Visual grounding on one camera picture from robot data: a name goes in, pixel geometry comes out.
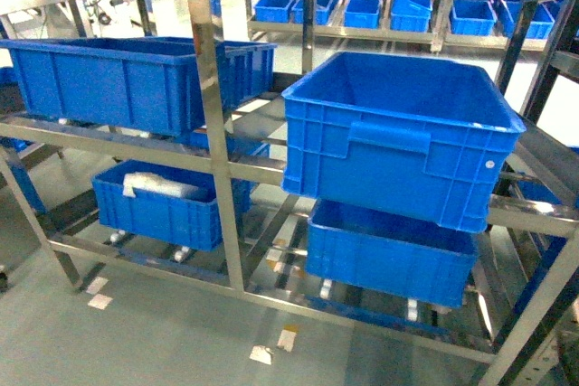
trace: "metal shelf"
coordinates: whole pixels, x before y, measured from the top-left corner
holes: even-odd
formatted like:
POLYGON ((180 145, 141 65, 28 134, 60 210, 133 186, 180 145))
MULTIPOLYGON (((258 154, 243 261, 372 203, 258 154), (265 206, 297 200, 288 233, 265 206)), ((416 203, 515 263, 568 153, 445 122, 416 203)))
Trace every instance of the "metal shelf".
MULTIPOLYGON (((441 0, 439 16, 434 20, 435 31, 421 37, 432 45, 475 43, 461 38, 453 41, 453 35, 445 34, 450 5, 451 0, 441 0)), ((507 47, 507 55, 501 62, 497 78, 498 86, 503 91, 508 85, 518 55, 525 48, 525 43, 531 43, 524 40, 536 1, 529 0, 525 5, 513 38, 494 42, 502 48, 507 47)), ((566 26, 569 17, 576 17, 574 1, 569 0, 566 5, 561 14, 563 18, 559 19, 547 42, 546 52, 552 51, 558 44, 561 29, 566 26)), ((245 216, 246 222, 242 227, 236 222, 231 180, 239 178, 279 186, 285 162, 264 157, 228 155, 225 140, 229 133, 226 130, 234 136, 271 141, 269 135, 284 122, 283 100, 276 92, 297 77, 276 75, 272 93, 263 96, 269 102, 259 110, 232 121, 230 114, 224 114, 221 109, 210 2, 189 0, 189 11, 194 38, 199 43, 197 65, 200 83, 203 84, 209 152, 172 144, 162 138, 145 139, 124 135, 114 128, 106 130, 106 126, 62 126, 18 114, 0 118, 0 136, 119 158, 134 158, 214 175, 223 225, 223 246, 211 254, 195 252, 186 263, 178 264, 170 260, 172 248, 154 240, 129 238, 112 246, 105 240, 85 238, 82 232, 96 221, 98 213, 91 193, 85 193, 49 212, 42 210, 42 207, 32 206, 27 200, 30 192, 24 190, 19 184, 21 180, 16 176, 23 168, 18 155, 0 148, 0 172, 12 188, 39 240, 59 261, 70 282, 75 287, 82 287, 86 283, 71 257, 92 259, 99 263, 98 268, 103 264, 128 268, 336 325, 355 325, 371 333, 483 362, 489 365, 488 369, 477 373, 472 379, 473 383, 480 385, 500 382, 536 384, 533 382, 535 378, 528 382, 521 375, 528 375, 528 370, 534 372, 540 361, 543 368, 556 363, 556 355, 545 356, 544 346, 552 349, 557 342, 553 332, 558 325, 551 318, 568 308, 568 303, 562 301, 560 296, 569 294, 568 282, 579 266, 579 211, 568 206, 574 184, 579 179, 578 169, 577 166, 565 166, 564 174, 558 165, 553 165, 553 157, 542 151, 543 145, 549 144, 555 150, 555 156, 559 156, 557 150, 564 147, 533 127, 521 139, 521 146, 517 148, 515 156, 532 168, 534 174, 547 186, 564 195, 564 203, 567 205, 526 201, 507 194, 493 195, 489 205, 489 224, 505 226, 513 231, 539 232, 569 239, 555 261, 546 269, 544 276, 538 277, 537 272, 531 270, 529 264, 532 262, 521 260, 523 271, 530 279, 523 296, 513 306, 514 301, 505 294, 496 264, 493 232, 490 235, 481 234, 481 255, 472 273, 472 285, 465 293, 465 307, 444 317, 432 315, 431 306, 419 304, 419 321, 412 321, 407 317, 407 301, 400 297, 314 278, 303 272, 300 265, 307 255, 304 219, 308 215, 308 208, 299 209, 298 198, 286 196, 281 203, 277 203, 274 210, 267 203, 258 204, 245 216), (281 231, 289 234, 285 236, 287 246, 273 246, 281 231), (277 271, 267 261, 270 249, 282 250, 285 255, 283 261, 278 261, 282 263, 277 271)), ((312 65, 314 34, 335 32, 336 35, 328 36, 348 37, 340 33, 352 34, 356 31, 342 26, 329 26, 326 30, 313 26, 314 11, 315 0, 305 0, 305 24, 300 26, 304 35, 304 72, 308 72, 312 65)), ((286 26, 292 32, 300 30, 293 24, 286 26)), ((382 28, 374 32, 383 33, 382 38, 401 38, 400 41, 409 38, 409 35, 397 36, 397 33, 388 31, 384 21, 382 28)), ((533 96, 536 94, 538 92, 534 89, 527 98, 526 106, 533 105, 533 96)), ((283 140, 271 142, 276 145, 285 144, 283 140)), ((508 172, 501 177, 509 183, 535 179, 508 172)), ((521 239, 514 246, 521 248, 527 247, 527 244, 528 241, 521 239)), ((514 255, 519 255, 522 250, 512 251, 514 255)), ((545 261, 545 257, 547 255, 536 258, 535 263, 545 261)))

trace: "metal frame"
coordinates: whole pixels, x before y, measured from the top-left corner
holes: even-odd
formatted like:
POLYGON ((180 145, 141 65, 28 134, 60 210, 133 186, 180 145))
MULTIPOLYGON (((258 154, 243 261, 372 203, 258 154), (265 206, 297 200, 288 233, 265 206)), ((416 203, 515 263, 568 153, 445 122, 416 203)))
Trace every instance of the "metal frame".
MULTIPOLYGON (((557 65, 557 69, 572 76, 575 75, 577 69, 576 64, 572 62, 574 55, 570 56, 562 52, 561 43, 566 40, 560 36, 568 35, 569 23, 577 18, 574 2, 575 0, 568 0, 568 6, 561 14, 555 26, 554 35, 548 41, 545 51, 547 54, 555 53, 555 55, 547 56, 549 65, 552 62, 557 65)), ((472 274, 474 286, 469 288, 465 296, 468 303, 463 307, 463 310, 476 311, 479 316, 479 333, 475 331, 474 334, 467 334, 464 331, 445 328, 441 325, 443 321, 441 315, 432 315, 431 307, 425 304, 418 306, 419 311, 424 314, 421 316, 421 322, 410 321, 404 315, 370 312, 362 303, 362 294, 365 290, 337 282, 318 282, 314 294, 311 290, 300 289, 299 284, 296 283, 304 277, 296 280, 286 275, 285 278, 275 279, 274 284, 263 284, 258 275, 273 274, 275 276, 271 270, 266 270, 267 273, 262 270, 266 262, 264 255, 269 249, 282 250, 288 257, 291 257, 287 259, 286 264, 289 262, 293 264, 299 259, 303 260, 307 255, 300 245, 304 236, 300 228, 303 228, 303 222, 307 216, 302 211, 296 210, 297 198, 289 196, 267 221, 267 224, 264 223, 255 244, 248 244, 243 235, 248 233, 250 230, 248 227, 251 225, 245 227, 235 220, 231 180, 239 178, 279 186, 285 162, 247 155, 228 155, 225 139, 227 134, 235 133, 243 137, 259 138, 277 145, 284 145, 284 141, 269 139, 269 135, 284 122, 282 100, 274 96, 260 110, 243 115, 233 122, 228 114, 224 115, 221 109, 217 77, 214 25, 210 2, 209 0, 188 0, 188 3, 195 37, 198 73, 200 82, 203 84, 202 95, 207 120, 209 153, 201 149, 178 146, 161 139, 129 137, 115 130, 102 131, 97 128, 62 126, 17 114, 0 118, 0 136, 18 137, 53 146, 89 150, 120 158, 135 158, 150 163, 213 174, 223 226, 224 255, 218 260, 219 266, 212 268, 207 266, 209 259, 203 255, 200 255, 197 262, 175 264, 163 255, 135 252, 129 246, 130 240, 126 240, 125 244, 115 246, 107 245, 100 240, 85 240, 79 233, 97 219, 96 204, 90 193, 74 198, 55 210, 46 211, 42 202, 35 203, 35 201, 40 201, 35 191, 31 192, 30 189, 26 191, 25 187, 28 183, 23 183, 22 177, 25 170, 18 156, 9 150, 0 149, 0 157, 2 157, 0 158, 0 172, 14 191, 16 200, 24 210, 26 218, 32 224, 42 245, 57 258, 70 282, 75 287, 81 287, 86 281, 86 278, 81 277, 75 268, 71 256, 92 259, 98 262, 98 268, 101 268, 103 264, 110 264, 151 276, 186 282, 262 306, 317 318, 336 325, 356 325, 371 333, 383 334, 393 339, 488 364, 488 369, 478 372, 473 377, 473 383, 494 385, 526 381, 520 384, 535 384, 533 382, 535 379, 529 382, 521 376, 526 375, 529 370, 534 372, 537 367, 535 365, 537 358, 545 357, 543 356, 546 354, 545 351, 553 350, 554 343, 559 342, 557 332, 560 325, 553 321, 553 318, 555 314, 561 314, 569 307, 569 301, 564 301, 561 297, 568 295, 569 282, 573 282, 575 272, 579 267, 579 211, 574 204, 570 206, 573 194, 577 193, 575 188, 576 180, 579 179, 577 176, 579 165, 568 155, 570 152, 537 127, 529 125, 529 131, 523 135, 517 146, 514 160, 509 160, 509 163, 512 167, 516 167, 519 161, 526 166, 530 174, 503 173, 501 175, 510 183, 540 180, 561 197, 564 205, 531 202, 507 195, 493 195, 489 205, 490 224, 505 226, 513 231, 524 233, 538 232, 564 237, 569 241, 558 255, 555 255, 555 260, 547 267, 547 272, 542 278, 536 276, 538 272, 526 270, 529 283, 514 304, 513 300, 510 300, 500 288, 500 270, 494 260, 492 233, 480 235, 481 257, 472 274), (547 145, 551 149, 551 154, 544 149, 547 145), (553 165, 553 155, 564 156, 559 160, 559 165, 553 165), (291 219, 297 223, 289 237, 288 247, 273 246, 275 237, 291 219), (487 326, 487 322, 484 321, 486 313, 491 316, 490 326, 487 326)), ((444 0, 443 3, 448 6, 448 0, 444 0)), ((314 35, 321 34, 318 32, 318 27, 313 25, 314 5, 315 0, 305 2, 305 19, 301 30, 304 49, 302 70, 304 72, 310 71, 312 67, 314 35)), ((519 17, 515 36, 508 43, 506 59, 501 63, 497 76, 498 86, 501 89, 507 88, 514 68, 514 60, 523 48, 522 35, 526 33, 528 20, 532 16, 535 5, 535 0, 529 0, 525 5, 524 13, 519 17)), ((437 20, 438 32, 430 36, 436 40, 436 43, 447 41, 450 37, 449 35, 445 37, 443 34, 444 22, 444 17, 441 16, 440 20, 437 20)), ((539 66, 540 71, 545 68, 547 61, 543 61, 539 66)), ((297 76, 287 74, 276 75, 272 91, 284 89, 297 78, 297 76)), ((541 78, 537 77, 534 89, 540 87, 542 83, 541 78)), ((533 91, 529 95, 537 94, 538 92, 533 91)), ((520 257, 521 264, 527 264, 516 249, 513 251, 520 257)), ((545 258, 545 255, 542 257, 539 255, 539 261, 546 261, 545 258)), ((543 361, 541 369, 546 370, 554 362, 556 361, 553 361, 552 356, 549 355, 549 363, 546 364, 543 361)))
POLYGON ((0 0, 0 23, 5 28, 7 37, 15 39, 17 35, 10 20, 8 20, 9 14, 61 2, 65 2, 69 6, 79 36, 92 37, 92 27, 83 0, 0 0))

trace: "crate rim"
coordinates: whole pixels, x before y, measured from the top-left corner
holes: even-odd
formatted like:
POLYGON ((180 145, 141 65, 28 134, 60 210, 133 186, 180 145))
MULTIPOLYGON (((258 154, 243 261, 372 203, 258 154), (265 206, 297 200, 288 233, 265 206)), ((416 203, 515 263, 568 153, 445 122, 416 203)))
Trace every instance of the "crate rim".
MULTIPOLYGON (((74 38, 70 41, 78 40, 111 40, 118 41, 115 38, 74 38)), ((70 44, 56 43, 66 42, 67 40, 2 40, 0 39, 0 48, 12 50, 27 50, 31 52, 47 52, 69 55, 81 55, 83 57, 114 59, 117 61, 137 61, 139 63, 161 63, 165 65, 186 65, 191 60, 196 61, 196 54, 185 55, 166 55, 154 53, 127 52, 122 50, 108 50, 94 47, 75 46, 70 44)))
POLYGON ((296 89, 299 86, 301 86, 304 81, 309 80, 312 77, 317 76, 319 74, 319 72, 322 71, 329 63, 331 63, 335 58, 342 56, 344 53, 364 54, 367 56, 389 56, 389 57, 398 57, 398 58, 405 58, 405 59, 415 58, 415 59, 421 59, 421 60, 436 61, 439 63, 443 63, 443 62, 454 63, 454 64, 465 65, 465 66, 471 67, 473 69, 476 69, 479 72, 479 74, 481 75, 482 79, 484 79, 489 85, 491 85, 492 91, 497 94, 498 103, 499 103, 500 107, 505 111, 505 114, 507 115, 509 123, 510 123, 510 127, 489 126, 489 125, 480 124, 477 122, 466 122, 466 121, 459 121, 456 119, 427 117, 425 115, 410 115, 410 114, 406 114, 406 113, 394 112, 392 110, 385 110, 385 109, 379 109, 379 108, 373 108, 372 109, 373 114, 387 115, 388 117, 392 117, 392 118, 421 120, 421 121, 430 122, 433 124, 440 124, 441 121, 443 121, 444 124, 446 124, 446 125, 451 125, 451 126, 456 126, 456 127, 476 127, 476 128, 481 128, 481 129, 485 129, 485 130, 499 131, 502 133, 519 133, 519 134, 521 134, 521 133, 524 133, 525 131, 527 131, 527 128, 525 127, 525 124, 523 123, 523 120, 515 112, 515 110, 509 106, 509 104, 505 100, 504 96, 498 91, 495 83, 490 79, 489 75, 487 74, 487 72, 484 69, 482 69, 481 67, 474 66, 474 65, 466 65, 463 63, 459 63, 459 62, 455 62, 455 61, 451 61, 451 60, 446 60, 446 59, 422 58, 422 57, 417 57, 417 56, 404 56, 404 55, 399 55, 399 54, 378 54, 378 53, 364 53, 364 52, 337 52, 337 53, 334 53, 332 56, 330 56, 323 63, 321 63, 311 73, 303 76, 301 79, 296 81, 293 85, 286 88, 283 92, 281 92, 281 96, 285 99, 291 99, 294 101, 308 102, 308 103, 314 102, 314 103, 320 104, 322 106, 328 106, 331 104, 331 106, 334 108, 355 110, 356 112, 360 112, 360 111, 367 112, 368 108, 364 108, 361 106, 355 106, 352 104, 337 103, 337 102, 331 102, 330 103, 330 102, 324 101, 324 100, 313 100, 313 99, 309 99, 306 97, 297 96, 294 94, 296 89))
MULTIPOLYGON (((332 201, 332 200, 329 200, 329 199, 319 199, 319 198, 318 198, 318 199, 316 200, 316 203, 315 203, 315 205, 314 205, 314 208, 312 209, 311 213, 309 214, 309 217, 308 217, 308 225, 313 226, 313 227, 315 227, 315 228, 320 228, 321 230, 325 230, 325 231, 333 231, 333 232, 338 231, 338 232, 340 232, 340 233, 345 233, 345 232, 347 232, 347 233, 352 233, 352 234, 359 234, 359 232, 355 232, 355 231, 352 231, 352 230, 341 230, 341 229, 336 228, 336 227, 334 227, 334 226, 327 226, 327 225, 321 225, 321 224, 318 224, 318 223, 314 223, 314 222, 313 222, 313 219, 314 219, 314 217, 316 216, 316 212, 318 211, 318 209, 322 206, 322 203, 323 203, 323 202, 341 203, 341 202, 332 201)), ((364 207, 359 207, 359 206, 357 206, 357 205, 349 205, 349 204, 346 204, 346 206, 352 206, 352 207, 357 207, 357 208, 364 208, 364 207)), ((429 223, 431 223, 432 225, 438 226, 438 225, 436 225, 436 223, 434 223, 434 222, 429 222, 429 223)), ((477 233, 470 233, 470 232, 466 232, 466 231, 457 231, 457 230, 453 230, 453 229, 451 229, 451 228, 443 228, 443 227, 439 227, 439 228, 441 228, 441 229, 443 229, 443 230, 446 230, 446 231, 454 231, 454 232, 459 233, 460 235, 463 235, 463 236, 465 236, 465 237, 468 237, 468 238, 470 239, 470 241, 471 241, 471 244, 472 244, 472 250, 473 250, 473 251, 472 251, 472 255, 476 255, 476 256, 479 255, 479 244, 478 244, 477 241, 475 240, 475 237, 477 236, 477 233)), ((377 236, 377 235, 366 234, 366 233, 364 234, 364 237, 370 238, 370 239, 372 239, 372 240, 388 240, 388 241, 391 241, 391 242, 395 242, 395 243, 397 243, 397 244, 402 244, 402 245, 404 245, 404 246, 416 246, 415 243, 411 243, 411 242, 409 242, 409 241, 404 241, 404 240, 393 239, 393 238, 390 238, 390 237, 379 237, 379 236, 377 236)), ((463 258, 465 255, 471 256, 470 254, 459 253, 459 252, 455 252, 455 251, 452 251, 452 250, 446 250, 446 249, 441 249, 441 248, 436 248, 436 247, 431 247, 431 246, 423 246, 423 245, 419 245, 419 246, 424 247, 424 248, 426 248, 426 249, 428 249, 428 250, 436 250, 436 251, 439 251, 439 252, 443 252, 443 253, 445 253, 445 254, 451 254, 452 256, 454 256, 454 257, 459 257, 459 258, 463 258)))

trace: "blue plastic crate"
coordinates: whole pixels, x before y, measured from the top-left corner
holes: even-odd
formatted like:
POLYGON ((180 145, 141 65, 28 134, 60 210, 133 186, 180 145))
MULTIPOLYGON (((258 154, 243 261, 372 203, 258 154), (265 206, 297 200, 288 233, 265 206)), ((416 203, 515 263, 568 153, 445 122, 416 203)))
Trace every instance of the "blue plastic crate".
MULTIPOLYGON (((100 223, 116 230, 143 235, 192 249, 212 250, 222 242, 219 208, 211 174, 129 160, 96 175, 92 185, 100 209, 100 223), (123 195, 125 174, 147 172, 207 190, 202 201, 175 198, 134 189, 136 198, 123 195)), ((251 185, 233 180, 237 217, 249 209, 251 185)))
POLYGON ((460 231, 486 228, 525 131, 482 68, 453 61, 341 52, 282 95, 285 191, 460 231))
MULTIPOLYGON (((497 15, 503 25, 503 33, 507 37, 513 36, 515 26, 517 25, 518 14, 522 4, 520 1, 498 0, 497 15)), ((544 40, 551 33, 555 19, 545 8, 544 5, 538 5, 533 16, 533 21, 528 27, 526 38, 544 40)))
POLYGON ((380 9, 379 0, 349 0, 344 12, 344 26, 377 29, 380 9))
MULTIPOLYGON (((336 0, 316 0, 316 24, 326 25, 329 21, 329 16, 334 10, 336 0)), ((292 8, 293 22, 297 24, 304 23, 304 0, 298 0, 292 8)))
MULTIPOLYGON (((204 124, 195 47, 182 40, 0 40, 0 46, 10 49, 29 113, 177 136, 204 124)), ((269 90, 274 47, 218 46, 225 108, 269 90)))
POLYGON ((432 15, 432 0, 393 0, 390 29, 427 32, 432 15))
MULTIPOLYGON (((138 41, 162 41, 193 45, 191 38, 153 36, 138 41)), ((225 41, 217 44, 223 52, 220 72, 223 107, 238 108, 243 102, 267 92, 273 85, 273 55, 277 44, 225 41)))
POLYGON ((457 35, 489 36, 497 15, 488 1, 455 0, 451 12, 452 33, 457 35))
POLYGON ((477 257, 466 232, 340 202, 308 221, 308 273, 436 305, 462 306, 477 257))
POLYGON ((259 22, 288 23, 296 0, 259 0, 255 5, 255 19, 259 22))

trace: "crate handle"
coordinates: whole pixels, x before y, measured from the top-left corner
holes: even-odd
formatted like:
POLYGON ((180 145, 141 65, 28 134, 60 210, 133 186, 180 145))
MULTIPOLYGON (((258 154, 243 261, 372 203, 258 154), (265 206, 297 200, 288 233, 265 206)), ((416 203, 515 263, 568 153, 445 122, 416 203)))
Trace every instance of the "crate handle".
POLYGON ((350 142, 383 146, 425 155, 428 155, 431 146, 430 133, 378 126, 361 121, 352 123, 348 139, 350 142))

